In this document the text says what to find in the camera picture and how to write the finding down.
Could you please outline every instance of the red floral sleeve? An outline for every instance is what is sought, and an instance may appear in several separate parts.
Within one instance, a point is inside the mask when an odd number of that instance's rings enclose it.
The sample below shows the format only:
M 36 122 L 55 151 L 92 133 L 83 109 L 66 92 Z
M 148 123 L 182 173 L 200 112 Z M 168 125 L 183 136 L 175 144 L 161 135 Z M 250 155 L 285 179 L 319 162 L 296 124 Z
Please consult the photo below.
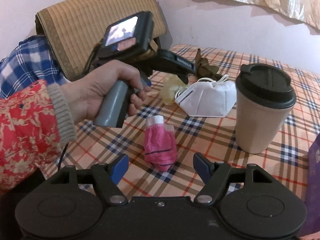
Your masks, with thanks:
M 0 194 L 56 159 L 59 141 L 45 81 L 0 99 Z

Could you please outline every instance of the wire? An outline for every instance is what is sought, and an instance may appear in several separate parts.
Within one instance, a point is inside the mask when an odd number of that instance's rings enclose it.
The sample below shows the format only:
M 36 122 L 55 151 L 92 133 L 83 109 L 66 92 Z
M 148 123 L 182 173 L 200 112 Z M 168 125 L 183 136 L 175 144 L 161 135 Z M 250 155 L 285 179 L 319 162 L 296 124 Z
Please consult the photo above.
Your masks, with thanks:
M 102 43 L 102 40 L 93 47 L 93 50 L 92 50 L 91 54 L 89 55 L 89 58 L 84 66 L 83 71 L 82 71 L 83 77 L 89 73 L 92 61 L 95 59 L 97 52 L 101 47 L 101 43 Z
M 60 170 L 60 168 L 61 168 L 61 163 L 62 163 L 63 157 L 64 157 L 64 155 L 65 155 L 65 153 L 67 151 L 68 145 L 69 144 L 67 143 L 66 146 L 64 147 L 62 153 L 61 153 L 60 160 L 59 160 L 59 163 L 58 163 L 58 170 Z

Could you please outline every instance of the checkered tablecloth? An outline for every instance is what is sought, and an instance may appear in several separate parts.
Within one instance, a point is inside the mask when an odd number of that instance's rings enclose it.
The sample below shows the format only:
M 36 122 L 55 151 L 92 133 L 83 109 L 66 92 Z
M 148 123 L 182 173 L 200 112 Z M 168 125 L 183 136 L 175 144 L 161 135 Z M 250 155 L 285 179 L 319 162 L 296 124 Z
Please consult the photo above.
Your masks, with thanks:
M 172 51 L 193 60 L 197 49 L 178 45 Z M 274 65 L 291 76 L 297 103 L 268 149 L 253 155 L 236 145 L 236 105 L 225 118 L 188 117 L 177 105 L 163 105 L 155 92 L 162 88 L 166 74 L 155 72 L 151 78 L 154 92 L 139 114 L 128 118 L 122 129 L 95 127 L 91 121 L 77 125 L 78 139 L 69 144 L 63 165 L 73 164 L 77 169 L 86 169 L 97 162 L 109 163 L 119 154 L 127 153 L 129 170 L 118 187 L 129 199 L 137 195 L 193 198 L 204 185 L 192 165 L 193 154 L 201 152 L 212 162 L 226 161 L 233 167 L 244 168 L 247 163 L 256 163 L 303 199 L 307 185 L 308 148 L 320 132 L 320 77 L 279 61 L 230 50 L 207 48 L 202 54 L 210 64 L 220 67 L 220 74 L 228 74 L 231 80 L 235 80 L 242 64 L 255 62 Z M 178 161 L 164 173 L 144 161 L 145 118 L 156 114 L 163 115 L 165 122 L 175 127 Z M 56 163 L 52 163 L 45 174 L 51 176 L 56 171 Z M 229 190 L 240 187 L 240 184 L 233 184 Z

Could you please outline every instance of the metal bolt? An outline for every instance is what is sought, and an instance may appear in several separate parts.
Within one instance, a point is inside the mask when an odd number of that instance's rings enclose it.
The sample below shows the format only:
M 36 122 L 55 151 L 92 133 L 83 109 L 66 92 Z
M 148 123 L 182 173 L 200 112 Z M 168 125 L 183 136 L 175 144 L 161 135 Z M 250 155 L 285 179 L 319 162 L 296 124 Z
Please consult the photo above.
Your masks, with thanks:
M 208 204 L 212 201 L 212 197 L 209 195 L 200 195 L 197 197 L 197 201 L 201 204 Z
M 157 203 L 158 207 L 163 207 L 164 205 L 165 205 L 165 203 L 163 201 L 160 201 L 160 202 Z
M 114 195 L 110 197 L 110 202 L 113 204 L 121 204 L 125 201 L 125 197 L 121 195 Z

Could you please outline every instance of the face mask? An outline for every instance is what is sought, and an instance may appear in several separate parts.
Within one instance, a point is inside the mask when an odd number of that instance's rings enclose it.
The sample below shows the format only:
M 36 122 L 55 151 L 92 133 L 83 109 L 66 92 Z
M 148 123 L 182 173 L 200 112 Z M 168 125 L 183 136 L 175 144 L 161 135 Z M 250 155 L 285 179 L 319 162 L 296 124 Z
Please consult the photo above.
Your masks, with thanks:
M 185 91 L 176 93 L 175 102 L 189 115 L 225 117 L 236 103 L 236 84 L 224 75 L 219 81 L 200 78 Z

